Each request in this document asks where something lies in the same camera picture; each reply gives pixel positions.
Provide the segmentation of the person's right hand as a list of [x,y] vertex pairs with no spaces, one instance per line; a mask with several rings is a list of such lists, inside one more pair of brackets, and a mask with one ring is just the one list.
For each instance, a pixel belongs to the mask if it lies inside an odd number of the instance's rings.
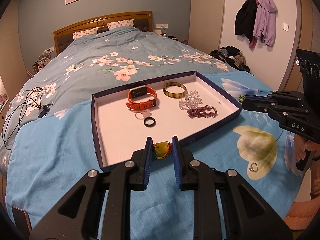
[[305,159],[307,151],[315,152],[313,159],[319,160],[320,144],[314,143],[310,140],[305,140],[303,137],[299,135],[294,136],[294,143],[295,156],[297,161]]

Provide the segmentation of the pink sweater forearm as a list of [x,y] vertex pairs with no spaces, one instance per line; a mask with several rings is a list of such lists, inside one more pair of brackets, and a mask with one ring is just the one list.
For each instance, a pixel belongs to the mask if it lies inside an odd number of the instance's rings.
[[319,160],[311,164],[311,200],[294,202],[284,222],[294,231],[305,230],[319,210]]

